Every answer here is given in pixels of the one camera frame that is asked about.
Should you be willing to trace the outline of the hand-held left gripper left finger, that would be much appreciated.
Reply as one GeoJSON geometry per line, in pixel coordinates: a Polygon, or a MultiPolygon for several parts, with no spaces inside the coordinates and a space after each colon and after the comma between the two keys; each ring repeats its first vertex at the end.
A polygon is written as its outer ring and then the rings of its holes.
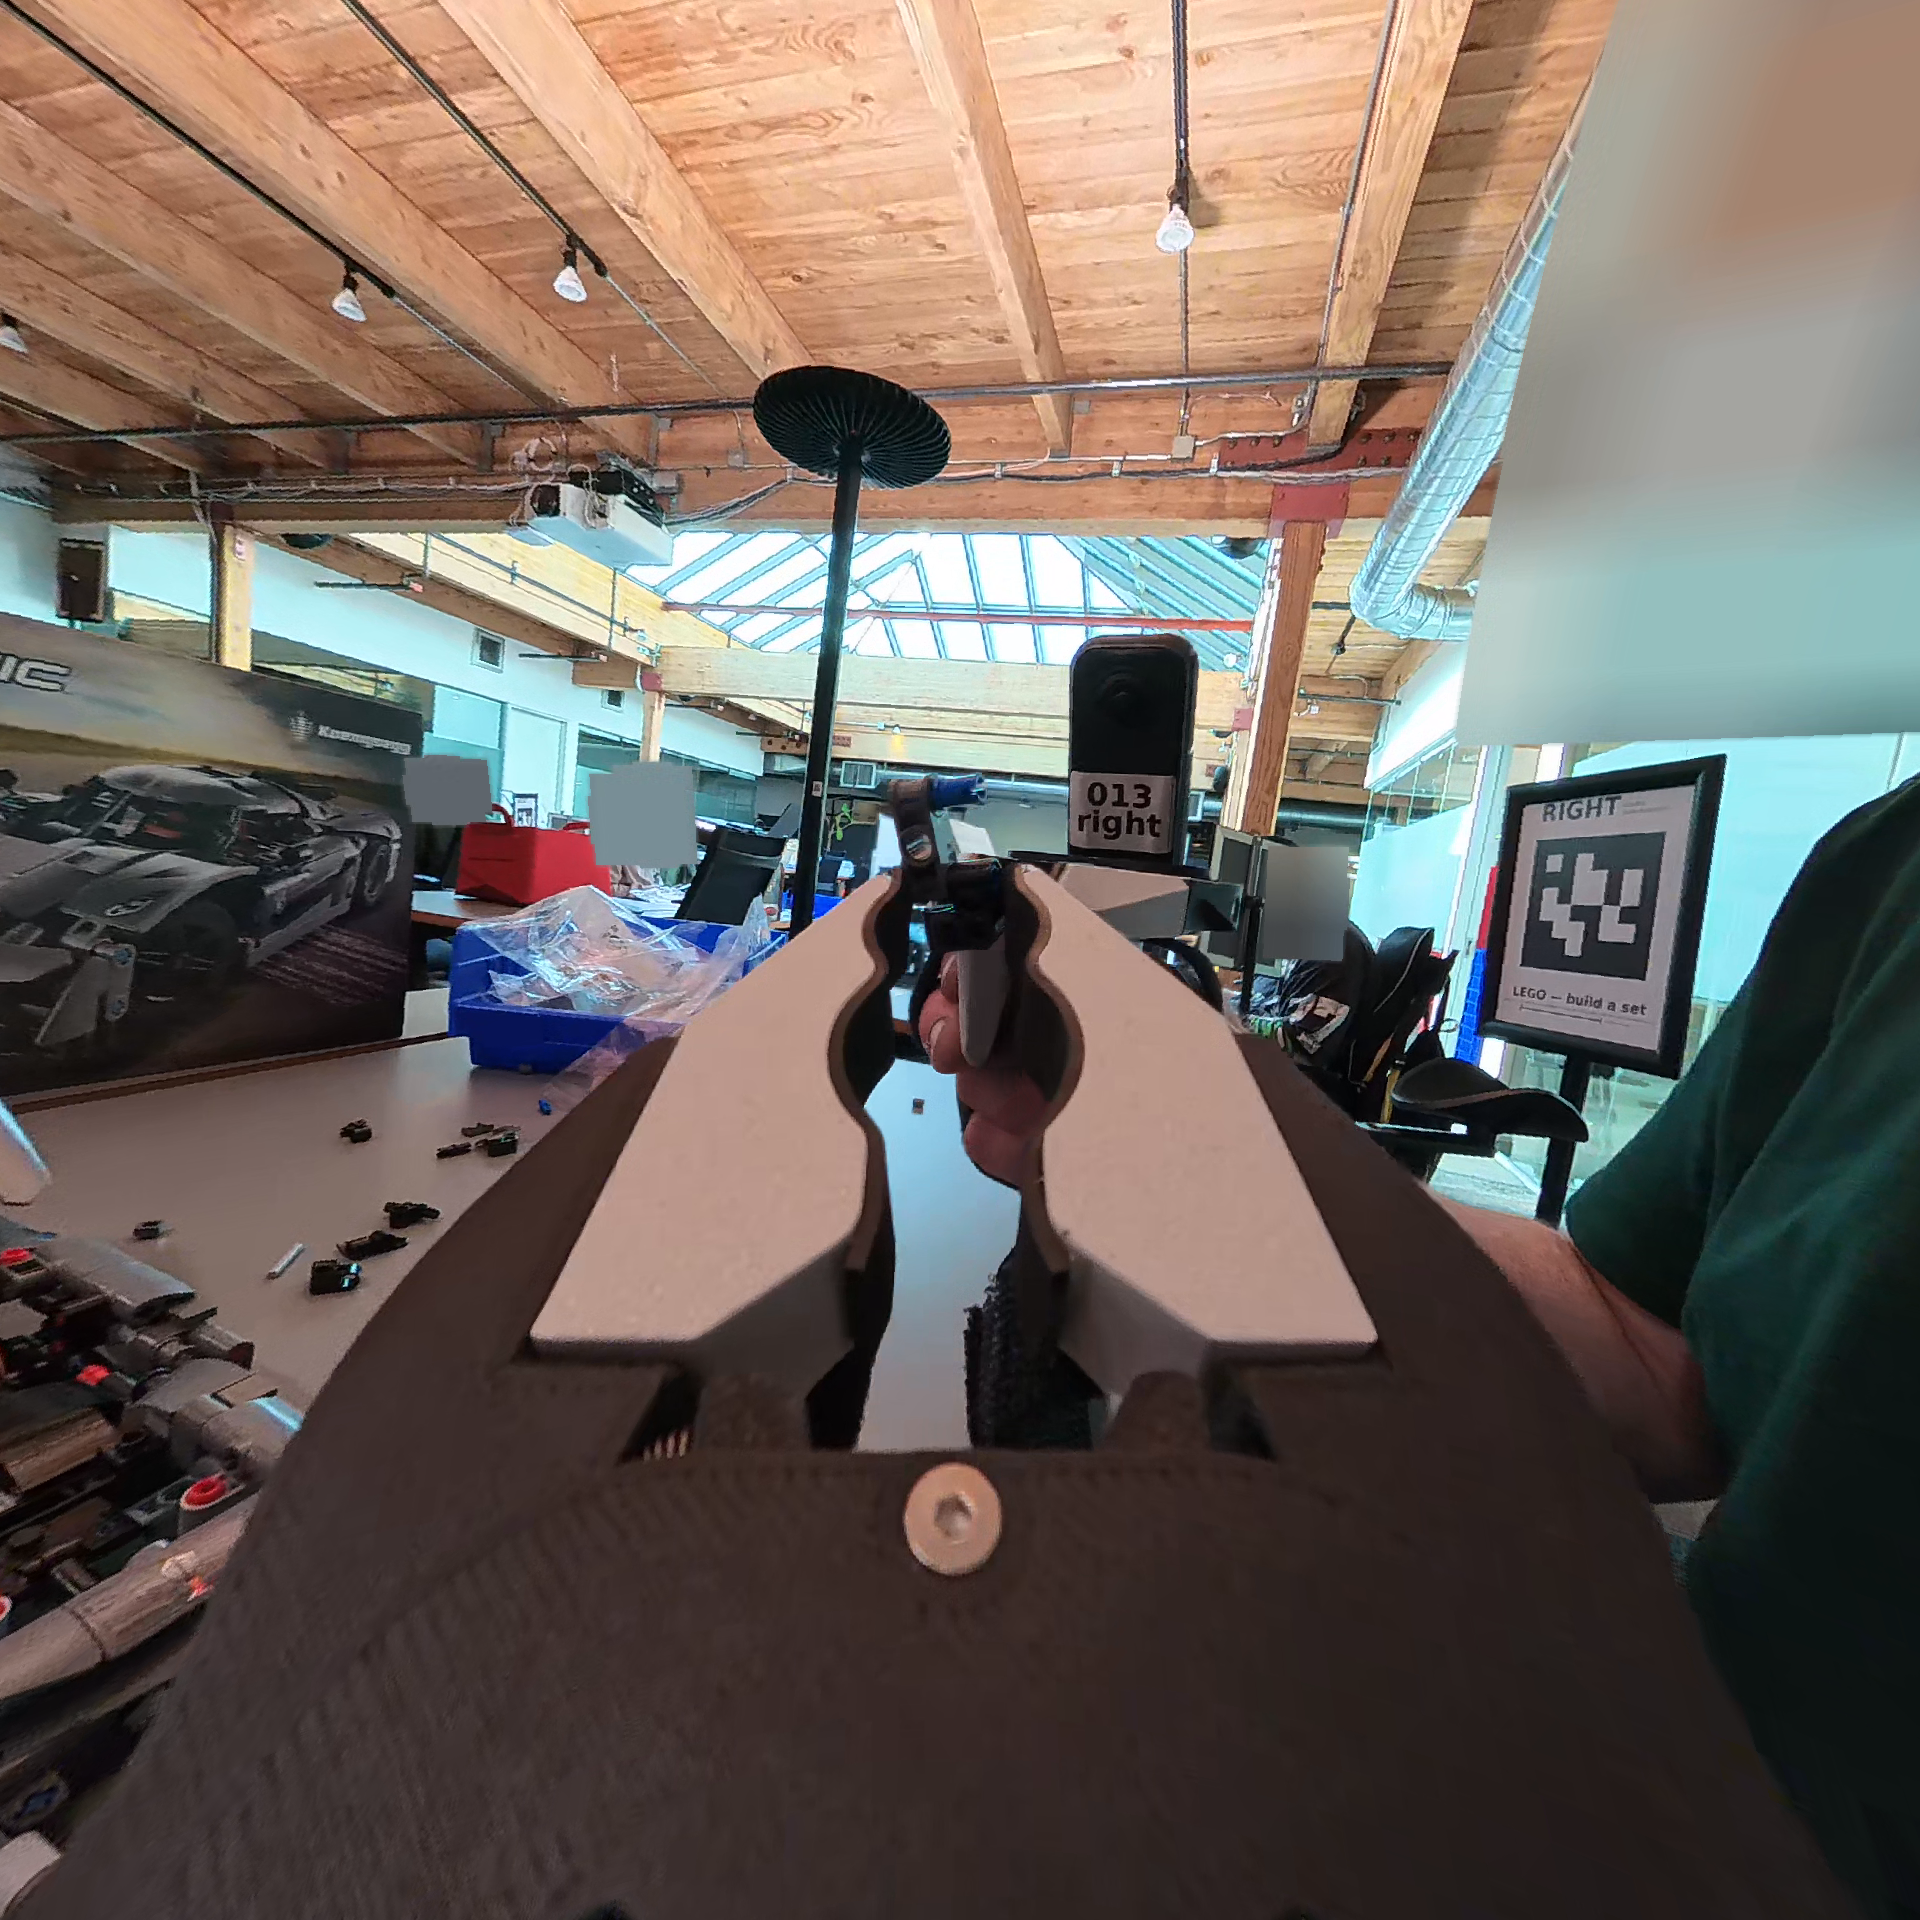
{"type": "Polygon", "coordinates": [[[857,1443],[897,1260],[866,1101],[897,1061],[910,905],[899,873],[864,883],[658,1048],[532,1355],[755,1377],[818,1447],[857,1443]]]}

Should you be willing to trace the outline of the black angled lego connector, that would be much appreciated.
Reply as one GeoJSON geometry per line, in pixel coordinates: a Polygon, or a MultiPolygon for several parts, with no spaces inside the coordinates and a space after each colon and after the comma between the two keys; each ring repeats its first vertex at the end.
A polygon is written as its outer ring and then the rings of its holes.
{"type": "Polygon", "coordinates": [[[984,954],[1004,935],[1004,861],[995,858],[944,865],[919,903],[929,961],[984,954]]]}

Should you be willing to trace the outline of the person's green shirt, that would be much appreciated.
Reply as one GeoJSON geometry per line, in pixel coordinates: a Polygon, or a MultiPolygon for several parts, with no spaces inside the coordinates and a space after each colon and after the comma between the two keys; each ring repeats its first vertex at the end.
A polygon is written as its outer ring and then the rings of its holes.
{"type": "Polygon", "coordinates": [[[1915,1916],[1914,779],[1814,848],[1569,1235],[1699,1364],[1726,1481],[1678,1578],[1724,1684],[1866,1914],[1915,1916]]]}

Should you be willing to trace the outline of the lego set box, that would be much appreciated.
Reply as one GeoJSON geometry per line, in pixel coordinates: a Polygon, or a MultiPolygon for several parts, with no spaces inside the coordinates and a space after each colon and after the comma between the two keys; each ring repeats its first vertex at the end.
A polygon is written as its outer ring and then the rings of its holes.
{"type": "Polygon", "coordinates": [[[6,616],[2,1090],[396,1041],[419,714],[6,616]]]}

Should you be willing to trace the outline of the black backpack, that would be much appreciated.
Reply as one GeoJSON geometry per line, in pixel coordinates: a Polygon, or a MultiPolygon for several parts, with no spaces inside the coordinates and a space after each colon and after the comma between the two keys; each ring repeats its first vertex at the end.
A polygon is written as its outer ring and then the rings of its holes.
{"type": "Polygon", "coordinates": [[[1346,1115],[1387,1121],[1404,1072],[1444,1053],[1455,967],[1457,951],[1439,951],[1433,928],[1398,928],[1375,944],[1351,923],[1339,957],[1286,975],[1281,1043],[1346,1115]]]}

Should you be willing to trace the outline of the grey lego car model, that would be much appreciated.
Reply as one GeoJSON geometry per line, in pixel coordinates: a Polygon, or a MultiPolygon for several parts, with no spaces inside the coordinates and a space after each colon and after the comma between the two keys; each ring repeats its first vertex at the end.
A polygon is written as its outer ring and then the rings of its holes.
{"type": "Polygon", "coordinates": [[[2,1231],[6,1889],[155,1717],[305,1397],[175,1273],[2,1231]]]}

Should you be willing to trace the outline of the black office chair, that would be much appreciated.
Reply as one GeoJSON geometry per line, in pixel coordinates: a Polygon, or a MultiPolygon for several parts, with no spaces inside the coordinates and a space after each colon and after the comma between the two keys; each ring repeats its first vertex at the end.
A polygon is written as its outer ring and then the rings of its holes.
{"type": "Polygon", "coordinates": [[[676,922],[739,928],[771,883],[782,879],[786,841],[774,832],[716,826],[676,907],[676,922]]]}

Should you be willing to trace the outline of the framed tag poster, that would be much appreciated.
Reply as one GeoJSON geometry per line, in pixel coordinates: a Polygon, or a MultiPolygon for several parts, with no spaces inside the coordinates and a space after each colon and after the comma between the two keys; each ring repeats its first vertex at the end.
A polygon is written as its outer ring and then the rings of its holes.
{"type": "Polygon", "coordinates": [[[1714,754],[1507,794],[1483,1036],[1683,1072],[1724,770],[1714,754]]]}

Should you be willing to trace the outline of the grey monitor on stand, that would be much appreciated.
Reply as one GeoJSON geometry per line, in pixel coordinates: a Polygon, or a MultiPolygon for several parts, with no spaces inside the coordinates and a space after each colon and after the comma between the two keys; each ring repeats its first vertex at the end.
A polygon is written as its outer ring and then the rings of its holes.
{"type": "Polygon", "coordinates": [[[1210,879],[1233,892],[1225,907],[1231,923],[1208,935],[1208,956],[1225,969],[1240,971],[1257,954],[1264,912],[1264,859],[1270,836],[1218,826],[1214,832],[1210,879]]]}

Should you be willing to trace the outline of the red tote bag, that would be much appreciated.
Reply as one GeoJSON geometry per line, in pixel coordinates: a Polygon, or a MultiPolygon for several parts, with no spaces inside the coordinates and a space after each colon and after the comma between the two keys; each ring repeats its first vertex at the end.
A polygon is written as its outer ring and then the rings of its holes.
{"type": "Polygon", "coordinates": [[[563,827],[515,824],[503,807],[460,831],[452,895],[496,905],[538,905],[577,887],[609,890],[583,821],[563,827]]]}

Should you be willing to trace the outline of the black floor lamp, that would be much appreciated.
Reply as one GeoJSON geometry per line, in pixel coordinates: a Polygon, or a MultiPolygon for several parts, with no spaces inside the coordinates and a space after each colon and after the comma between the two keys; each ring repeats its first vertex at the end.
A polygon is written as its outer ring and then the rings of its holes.
{"type": "Polygon", "coordinates": [[[864,485],[915,489],[942,476],[952,433],[916,394],[880,376],[850,368],[792,368],[769,376],[755,394],[755,423],[782,459],[833,481],[824,632],[808,725],[798,866],[788,932],[815,922],[817,880],[825,850],[825,805],[833,720],[848,621],[857,504],[864,485]]]}

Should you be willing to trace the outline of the silver ventilation duct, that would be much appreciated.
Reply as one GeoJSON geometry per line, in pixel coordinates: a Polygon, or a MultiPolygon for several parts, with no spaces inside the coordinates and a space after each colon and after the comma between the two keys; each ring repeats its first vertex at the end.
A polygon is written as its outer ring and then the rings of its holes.
{"type": "Polygon", "coordinates": [[[1375,632],[1428,642],[1472,636],[1478,588],[1426,585],[1425,569],[1503,450],[1586,111],[1588,98],[1580,98],[1455,361],[1402,491],[1353,573],[1351,612],[1375,632]]]}

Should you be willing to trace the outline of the white ceiling projector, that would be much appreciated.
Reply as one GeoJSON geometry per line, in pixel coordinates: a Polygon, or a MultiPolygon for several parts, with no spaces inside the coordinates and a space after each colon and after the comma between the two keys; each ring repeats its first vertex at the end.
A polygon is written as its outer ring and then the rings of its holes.
{"type": "Polygon", "coordinates": [[[601,567],[665,567],[675,535],[658,493],[628,466],[572,466],[532,482],[508,521],[520,545],[556,545],[601,567]]]}

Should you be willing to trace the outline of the wooden post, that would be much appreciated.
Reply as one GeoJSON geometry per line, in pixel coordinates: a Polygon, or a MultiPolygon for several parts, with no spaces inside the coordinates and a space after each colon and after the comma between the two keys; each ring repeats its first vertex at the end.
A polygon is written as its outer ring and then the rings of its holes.
{"type": "Polygon", "coordinates": [[[1224,807],[1224,826],[1256,839],[1270,836],[1278,821],[1312,592],[1327,547],[1329,525],[1319,520],[1289,520],[1270,543],[1246,677],[1246,725],[1235,733],[1224,807]]]}

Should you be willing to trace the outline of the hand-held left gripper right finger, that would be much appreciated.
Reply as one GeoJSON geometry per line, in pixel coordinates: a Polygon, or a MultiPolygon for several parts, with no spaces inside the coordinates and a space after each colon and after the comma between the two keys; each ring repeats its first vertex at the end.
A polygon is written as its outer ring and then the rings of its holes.
{"type": "Polygon", "coordinates": [[[1148,1377],[1364,1361],[1378,1331],[1225,1015],[1064,880],[1011,873],[1009,1037],[1048,1115],[1022,1187],[1062,1353],[1148,1377]]]}

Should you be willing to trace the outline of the person's right hand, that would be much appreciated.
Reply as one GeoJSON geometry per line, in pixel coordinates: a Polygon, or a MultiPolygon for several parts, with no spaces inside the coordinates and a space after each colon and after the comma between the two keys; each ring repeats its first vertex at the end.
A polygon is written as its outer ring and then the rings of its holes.
{"type": "Polygon", "coordinates": [[[963,954],[942,957],[938,983],[916,988],[915,1018],[929,1066],[954,1080],[970,1162],[993,1181],[1022,1189],[1050,1111],[1004,1026],[993,1057],[972,1064],[963,1037],[963,954]]]}

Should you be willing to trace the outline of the scattered loose lego pieces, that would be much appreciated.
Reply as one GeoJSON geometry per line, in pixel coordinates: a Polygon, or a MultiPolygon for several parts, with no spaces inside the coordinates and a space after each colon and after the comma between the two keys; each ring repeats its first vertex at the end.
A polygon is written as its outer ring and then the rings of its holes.
{"type": "Polygon", "coordinates": [[[587,1170],[585,1121],[641,1092],[628,1061],[592,1092],[536,1092],[503,1072],[456,1072],[435,1048],[355,1057],[129,1096],[70,1113],[62,1181],[112,1233],[167,1225],[136,1256],[183,1260],[195,1289],[234,1307],[244,1282],[313,1299],[399,1281],[499,1180],[508,1223],[538,1225],[560,1178],[587,1170]]]}

